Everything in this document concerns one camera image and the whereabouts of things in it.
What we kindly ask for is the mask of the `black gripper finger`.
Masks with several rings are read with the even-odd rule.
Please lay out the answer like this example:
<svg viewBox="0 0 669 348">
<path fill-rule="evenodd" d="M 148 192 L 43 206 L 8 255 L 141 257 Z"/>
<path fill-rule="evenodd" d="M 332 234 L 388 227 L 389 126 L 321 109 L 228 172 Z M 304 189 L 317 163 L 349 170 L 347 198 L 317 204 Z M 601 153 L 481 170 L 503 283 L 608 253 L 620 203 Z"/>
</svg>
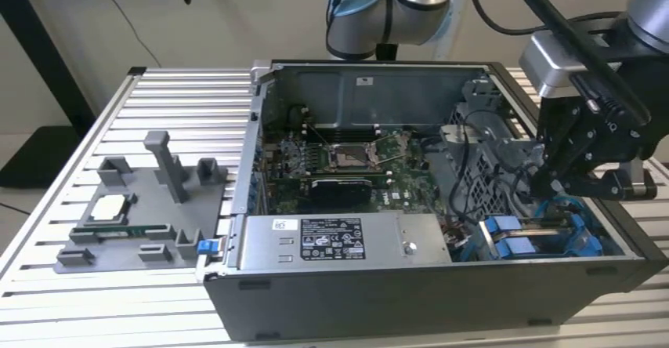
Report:
<svg viewBox="0 0 669 348">
<path fill-rule="evenodd" d="M 565 175 L 565 166 L 534 165 L 530 168 L 529 194 L 532 197 L 553 197 L 565 192 L 561 177 Z"/>
<path fill-rule="evenodd" d="M 601 177 L 592 174 L 568 178 L 568 193 L 584 198 L 598 199 L 654 199 L 657 184 L 642 161 L 629 161 L 617 169 L 609 169 Z"/>
</svg>

